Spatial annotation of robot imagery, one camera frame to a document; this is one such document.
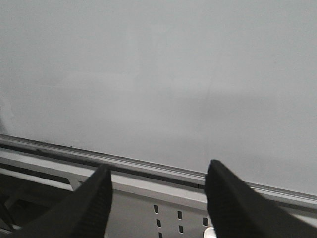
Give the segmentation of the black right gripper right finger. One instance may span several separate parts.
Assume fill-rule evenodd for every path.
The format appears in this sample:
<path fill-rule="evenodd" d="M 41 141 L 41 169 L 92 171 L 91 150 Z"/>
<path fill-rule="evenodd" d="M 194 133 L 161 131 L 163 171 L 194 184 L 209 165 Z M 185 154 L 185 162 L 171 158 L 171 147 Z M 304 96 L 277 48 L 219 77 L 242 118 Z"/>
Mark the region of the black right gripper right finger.
<path fill-rule="evenodd" d="M 207 211 L 219 238 L 315 238 L 317 229 L 262 197 L 221 161 L 205 176 Z"/>

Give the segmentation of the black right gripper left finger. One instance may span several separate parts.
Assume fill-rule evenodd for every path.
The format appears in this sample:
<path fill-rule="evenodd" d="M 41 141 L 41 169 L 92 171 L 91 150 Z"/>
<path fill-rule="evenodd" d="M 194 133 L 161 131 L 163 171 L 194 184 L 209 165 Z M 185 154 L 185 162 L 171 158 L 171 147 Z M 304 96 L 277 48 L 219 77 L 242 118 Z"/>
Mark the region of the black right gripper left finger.
<path fill-rule="evenodd" d="M 13 238 L 103 238 L 113 189 L 108 165 L 44 215 L 12 233 Z"/>

